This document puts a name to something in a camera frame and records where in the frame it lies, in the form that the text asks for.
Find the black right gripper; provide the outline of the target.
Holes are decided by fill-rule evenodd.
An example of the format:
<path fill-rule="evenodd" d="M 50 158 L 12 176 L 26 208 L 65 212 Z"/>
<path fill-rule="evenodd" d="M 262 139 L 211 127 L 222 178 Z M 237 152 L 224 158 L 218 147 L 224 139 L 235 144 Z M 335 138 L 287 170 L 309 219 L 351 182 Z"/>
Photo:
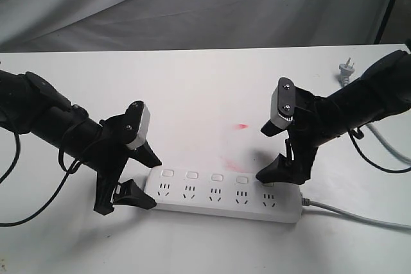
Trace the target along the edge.
<path fill-rule="evenodd" d="M 287 128 L 285 140 L 286 157 L 279 154 L 276 159 L 256 174 L 263 184 L 289 183 L 302 185 L 311 178 L 311 169 L 321 138 L 326 137 L 324 122 L 320 119 L 317 103 L 321 97 L 307 90 L 296 88 L 293 122 Z M 261 133 L 273 137 L 283 131 L 271 121 L 261 128 Z"/>

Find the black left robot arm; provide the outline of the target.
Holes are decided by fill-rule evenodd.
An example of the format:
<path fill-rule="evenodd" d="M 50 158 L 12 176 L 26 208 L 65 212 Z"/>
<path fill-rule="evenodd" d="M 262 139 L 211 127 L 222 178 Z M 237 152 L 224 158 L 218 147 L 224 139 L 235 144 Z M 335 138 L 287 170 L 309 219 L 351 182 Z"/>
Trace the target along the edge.
<path fill-rule="evenodd" d="M 32 133 L 58 148 L 58 163 L 68 174 L 82 165 L 94 170 L 94 211 L 99 214 L 110 214 L 116 205 L 146 210 L 156 206 L 133 180 L 119 182 L 130 158 L 149 168 L 160 166 L 146 140 L 149 122 L 144 101 L 95 122 L 39 75 L 1 71 L 1 127 L 17 135 Z"/>

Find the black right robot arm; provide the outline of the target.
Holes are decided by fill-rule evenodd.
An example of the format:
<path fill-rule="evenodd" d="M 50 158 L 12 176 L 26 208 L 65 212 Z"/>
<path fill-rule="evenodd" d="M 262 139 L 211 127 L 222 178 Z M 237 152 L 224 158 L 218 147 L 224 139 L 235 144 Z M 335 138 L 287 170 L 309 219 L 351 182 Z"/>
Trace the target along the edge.
<path fill-rule="evenodd" d="M 270 118 L 261 128 L 267 137 L 283 131 L 286 153 L 256 174 L 261 183 L 302 185 L 311 178 L 319 146 L 347 133 L 357 146 L 361 127 L 410 110 L 410 53 L 396 50 L 372 64 L 359 78 L 326 98 L 278 80 Z"/>

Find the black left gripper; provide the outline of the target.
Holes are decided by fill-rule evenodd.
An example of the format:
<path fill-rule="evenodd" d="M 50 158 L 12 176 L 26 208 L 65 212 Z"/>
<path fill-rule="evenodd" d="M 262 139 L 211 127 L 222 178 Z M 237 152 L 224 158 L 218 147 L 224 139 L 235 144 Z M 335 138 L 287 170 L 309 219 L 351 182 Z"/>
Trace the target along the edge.
<path fill-rule="evenodd" d="M 113 204 L 140 209 L 152 209 L 157 206 L 156 201 L 140 189 L 133 179 L 118 183 L 130 152 L 134 151 L 128 149 L 127 144 L 136 136 L 143 103 L 143 101 L 135 101 L 129 105 L 124 114 L 100 121 L 103 135 L 98 144 L 101 162 L 98 166 L 94 204 L 94 211 L 99 214 L 107 215 L 113 212 Z M 148 168 L 161 165 L 160 159 L 153 152 L 148 141 L 136 149 L 136 160 Z"/>

